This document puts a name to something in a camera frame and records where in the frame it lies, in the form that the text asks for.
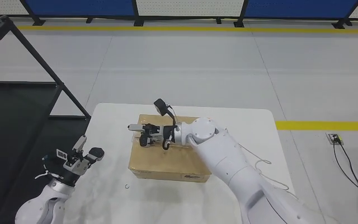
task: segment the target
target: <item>yellow floor line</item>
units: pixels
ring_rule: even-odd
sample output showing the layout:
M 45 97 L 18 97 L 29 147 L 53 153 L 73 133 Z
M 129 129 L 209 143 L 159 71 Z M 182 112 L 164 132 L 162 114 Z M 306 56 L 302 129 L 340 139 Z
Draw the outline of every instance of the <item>yellow floor line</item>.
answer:
M 277 130 L 358 130 L 358 122 L 277 121 Z
M 235 27 L 189 27 L 189 26 L 18 26 L 20 30 L 46 31 L 216 31 L 216 32 L 295 32 L 358 34 L 358 29 L 295 29 L 295 28 L 235 28 Z

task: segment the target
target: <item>brown cardboard box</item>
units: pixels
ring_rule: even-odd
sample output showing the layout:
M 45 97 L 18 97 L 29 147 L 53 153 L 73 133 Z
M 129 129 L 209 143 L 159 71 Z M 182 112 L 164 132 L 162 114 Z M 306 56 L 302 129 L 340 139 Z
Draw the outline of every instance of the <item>brown cardboard box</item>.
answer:
M 177 117 L 180 122 L 192 123 L 196 118 Z M 139 115 L 138 124 L 171 125 L 169 116 Z M 211 172 L 191 147 L 171 145 L 168 150 L 162 143 L 148 148 L 139 145 L 140 134 L 135 134 L 128 168 L 138 178 L 206 182 Z

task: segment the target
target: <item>power outlet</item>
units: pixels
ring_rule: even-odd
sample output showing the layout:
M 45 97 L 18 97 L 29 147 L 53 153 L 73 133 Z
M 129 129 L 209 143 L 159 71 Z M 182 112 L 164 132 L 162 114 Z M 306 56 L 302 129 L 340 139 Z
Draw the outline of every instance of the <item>power outlet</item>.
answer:
M 337 133 L 326 133 L 326 136 L 328 138 L 329 143 L 331 145 L 334 145 L 334 144 L 337 145 L 337 146 L 339 145 L 338 142 L 334 142 L 334 135 L 337 135 L 338 138 L 341 140 L 341 145 L 344 145 L 342 137 Z

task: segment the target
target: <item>table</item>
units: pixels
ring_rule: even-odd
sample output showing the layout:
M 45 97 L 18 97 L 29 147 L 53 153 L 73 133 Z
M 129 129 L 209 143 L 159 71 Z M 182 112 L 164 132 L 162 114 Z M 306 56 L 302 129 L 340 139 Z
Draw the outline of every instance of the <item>table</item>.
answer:
M 294 192 L 272 113 L 268 110 L 174 106 L 178 116 L 215 120 L 243 146 L 270 160 L 259 164 L 269 177 Z M 105 156 L 77 183 L 66 202 L 64 223 L 241 223 L 234 194 L 216 176 L 207 183 L 137 179 L 128 169 L 139 114 L 157 114 L 153 105 L 98 104 L 86 131 L 84 152 L 102 147 Z M 246 153 L 253 165 L 255 157 Z

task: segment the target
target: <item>white floor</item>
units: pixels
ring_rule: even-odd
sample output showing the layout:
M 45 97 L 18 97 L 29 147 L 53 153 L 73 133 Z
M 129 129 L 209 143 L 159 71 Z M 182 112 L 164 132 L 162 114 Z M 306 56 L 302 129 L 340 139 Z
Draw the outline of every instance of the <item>white floor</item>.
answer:
M 331 28 L 329 23 L 255 21 L 246 26 Z M 152 104 L 161 97 L 172 105 L 269 109 L 275 120 L 358 120 L 357 35 L 23 33 L 91 114 L 100 102 Z M 0 41 L 0 71 L 2 81 L 51 81 L 11 34 Z M 53 114 L 81 112 L 63 95 Z M 341 223 L 357 223 L 357 188 L 340 172 L 325 132 L 279 131 L 296 194 Z M 358 172 L 358 133 L 339 133 Z M 348 170 L 343 153 L 338 158 Z M 327 217 L 320 222 L 334 223 Z

